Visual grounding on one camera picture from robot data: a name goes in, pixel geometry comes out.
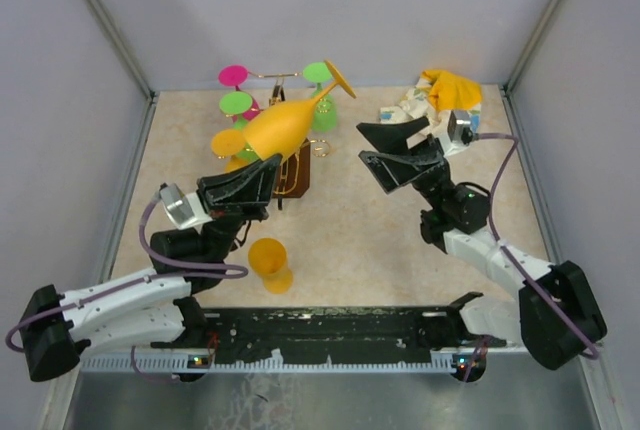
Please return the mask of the orange wine glass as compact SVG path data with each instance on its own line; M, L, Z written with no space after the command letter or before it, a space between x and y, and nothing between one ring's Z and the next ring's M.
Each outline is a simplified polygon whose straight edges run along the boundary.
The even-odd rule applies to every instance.
M284 294L289 291L293 272L288 264L287 251L280 241L273 238L255 241L249 249L248 261L268 292Z
M356 98L350 83L330 61L323 61L333 81L321 93L304 100L286 100L270 106L250 121L243 134L261 160L281 154L282 160L294 155L303 145L311 129L316 104L335 87Z
M231 173L249 165L249 162L238 154L245 149L246 140L240 130L225 129L214 135L210 142L212 152L219 158L229 158L225 172Z

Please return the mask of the green wine glass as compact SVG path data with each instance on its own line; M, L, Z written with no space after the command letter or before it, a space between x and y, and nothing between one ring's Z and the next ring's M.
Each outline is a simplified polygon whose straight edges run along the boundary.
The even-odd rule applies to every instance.
M323 84L332 79L332 75L324 62L308 64L302 72L302 76L308 82L315 85L312 95L316 96L324 89ZM331 95L326 95L317 104L311 129L314 132L329 132L337 126L337 109Z
M211 141L212 151L219 157L233 157L251 163L257 158L243 134L250 120L259 113L254 99L248 93L235 90L219 102L222 114L231 120L231 127L216 134Z

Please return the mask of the green wine glass front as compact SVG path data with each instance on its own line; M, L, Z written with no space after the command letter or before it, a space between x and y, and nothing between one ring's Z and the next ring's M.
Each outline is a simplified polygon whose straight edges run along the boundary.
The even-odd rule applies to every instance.
M308 82L315 85L312 95L316 96L324 89L323 84L332 79L332 75L324 62L308 64L302 72L302 76ZM337 126L337 109L331 95L326 95L317 104L311 129L314 132L329 132Z

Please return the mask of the orange wine glass front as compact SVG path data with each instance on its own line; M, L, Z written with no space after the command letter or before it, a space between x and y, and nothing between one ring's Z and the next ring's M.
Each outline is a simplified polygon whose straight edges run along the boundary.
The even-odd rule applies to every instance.
M273 238L255 241L249 249L248 261L268 292L284 294L289 291L293 272L288 264L287 251L280 241Z

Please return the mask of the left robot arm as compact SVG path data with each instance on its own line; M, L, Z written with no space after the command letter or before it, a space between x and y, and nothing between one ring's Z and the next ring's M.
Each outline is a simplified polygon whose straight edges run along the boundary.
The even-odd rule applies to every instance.
M194 347L208 334L196 294L247 267L227 258L238 233L267 219L282 157L258 159L230 173L202 177L194 192L162 184L138 223L151 264L79 290L36 290L5 343L23 354L29 378L46 382L105 352L138 346Z

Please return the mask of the pink wine glass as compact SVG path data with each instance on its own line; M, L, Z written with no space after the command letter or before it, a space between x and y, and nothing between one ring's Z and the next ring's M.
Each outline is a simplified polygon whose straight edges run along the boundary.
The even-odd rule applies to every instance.
M260 113L257 101L240 88L249 76L249 71L242 65L230 65L222 69L218 81L225 87L233 87L219 102L220 111L230 117L233 122L240 119L249 122Z

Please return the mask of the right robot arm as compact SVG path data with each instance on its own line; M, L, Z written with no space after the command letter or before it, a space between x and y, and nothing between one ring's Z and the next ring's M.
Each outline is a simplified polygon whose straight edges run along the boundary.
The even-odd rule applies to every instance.
M359 123L372 145L359 154L385 193L411 186L428 203L420 213L423 241L458 258L499 285L510 301L475 296L446 322L448 337L461 346L494 337L524 346L531 357L557 370L576 357L596 360L596 345L607 326L582 268L572 261L553 263L519 250L499 235L494 218L496 190L451 179L448 156L477 141L509 140L514 135L477 133L456 111L442 137L409 138L426 129L425 117L399 124Z

